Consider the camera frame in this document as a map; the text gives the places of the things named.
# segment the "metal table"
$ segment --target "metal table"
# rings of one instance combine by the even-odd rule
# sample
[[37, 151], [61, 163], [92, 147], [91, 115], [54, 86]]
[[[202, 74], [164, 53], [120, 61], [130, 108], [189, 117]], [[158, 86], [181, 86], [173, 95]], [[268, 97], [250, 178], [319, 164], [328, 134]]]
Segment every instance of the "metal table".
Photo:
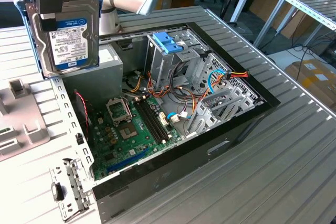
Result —
[[259, 46], [285, 2], [291, 4], [292, 8], [279, 25], [277, 31], [280, 31], [286, 25], [296, 8], [320, 23], [306, 42], [304, 42], [304, 46], [312, 40], [323, 25], [327, 26], [331, 30], [336, 29], [336, 0], [279, 0], [264, 27], [260, 31], [257, 39], [254, 41], [255, 47]]
[[[281, 105], [245, 142], [110, 223], [330, 223], [336, 213], [335, 114], [209, 10], [195, 6], [120, 19], [127, 31], [197, 22]], [[0, 163], [2, 221], [62, 223], [49, 167], [73, 150], [50, 81], [42, 80], [32, 55], [24, 28], [0, 30], [0, 86], [18, 77], [30, 83], [52, 135], [49, 143]], [[99, 223], [96, 207], [70, 223]]]

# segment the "hard drive label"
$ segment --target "hard drive label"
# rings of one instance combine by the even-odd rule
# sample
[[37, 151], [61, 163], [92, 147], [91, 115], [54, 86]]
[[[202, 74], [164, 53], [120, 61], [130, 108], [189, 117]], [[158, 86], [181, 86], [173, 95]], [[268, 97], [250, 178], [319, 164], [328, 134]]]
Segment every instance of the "hard drive label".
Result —
[[49, 33], [55, 65], [66, 69], [80, 65], [88, 58], [88, 41], [83, 37], [87, 30], [84, 18], [57, 22], [57, 31]]

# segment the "open computer tower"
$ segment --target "open computer tower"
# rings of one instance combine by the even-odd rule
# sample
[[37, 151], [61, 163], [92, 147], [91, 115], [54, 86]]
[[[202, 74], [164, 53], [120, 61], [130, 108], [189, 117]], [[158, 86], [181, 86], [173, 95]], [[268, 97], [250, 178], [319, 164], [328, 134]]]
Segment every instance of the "open computer tower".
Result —
[[241, 143], [279, 101], [195, 23], [100, 39], [52, 80], [76, 154], [50, 169], [64, 221], [105, 223]]

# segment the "cardboard box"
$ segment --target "cardboard box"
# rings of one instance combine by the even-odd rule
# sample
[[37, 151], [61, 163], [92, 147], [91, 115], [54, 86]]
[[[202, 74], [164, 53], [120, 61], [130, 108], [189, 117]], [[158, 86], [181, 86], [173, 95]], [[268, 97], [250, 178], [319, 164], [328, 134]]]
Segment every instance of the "cardboard box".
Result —
[[[285, 72], [296, 79], [300, 62], [289, 65]], [[322, 103], [336, 111], [336, 74], [318, 60], [302, 62], [298, 82]]]

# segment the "table leg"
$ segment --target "table leg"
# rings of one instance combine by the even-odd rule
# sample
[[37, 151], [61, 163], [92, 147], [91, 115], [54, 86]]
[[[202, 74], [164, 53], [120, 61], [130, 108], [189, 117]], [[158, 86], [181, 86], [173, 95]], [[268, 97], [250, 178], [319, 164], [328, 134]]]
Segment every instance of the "table leg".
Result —
[[172, 6], [173, 0], [163, 0], [162, 9], [169, 9]]
[[247, 0], [239, 0], [238, 4], [236, 6], [236, 9], [235, 9], [235, 11], [232, 14], [230, 22], [237, 22], [238, 17], [240, 16], [240, 13], [243, 10], [246, 1]]
[[274, 10], [272, 11], [271, 15], [269, 16], [268, 20], [266, 21], [264, 27], [261, 29], [258, 37], [256, 38], [256, 40], [254, 41], [253, 45], [255, 47], [258, 47], [259, 44], [262, 42], [265, 34], [267, 33], [269, 27], [272, 25], [273, 20], [276, 18], [276, 16], [278, 15], [278, 13], [280, 12], [282, 5], [284, 4], [285, 0], [279, 0], [279, 2], [277, 3], [277, 5], [275, 6]]
[[288, 20], [292, 17], [294, 11], [295, 11], [296, 7], [292, 6], [289, 10], [289, 12], [286, 14], [286, 16], [284, 17], [284, 19], [282, 20], [282, 22], [280, 23], [280, 25], [277, 28], [277, 31], [280, 31], [283, 26], [285, 26], [288, 22]]
[[308, 39], [303, 43], [304, 46], [308, 45], [308, 43], [315, 37], [315, 35], [318, 33], [318, 31], [321, 29], [323, 25], [320, 23], [315, 30], [311, 33], [311, 35], [308, 37]]

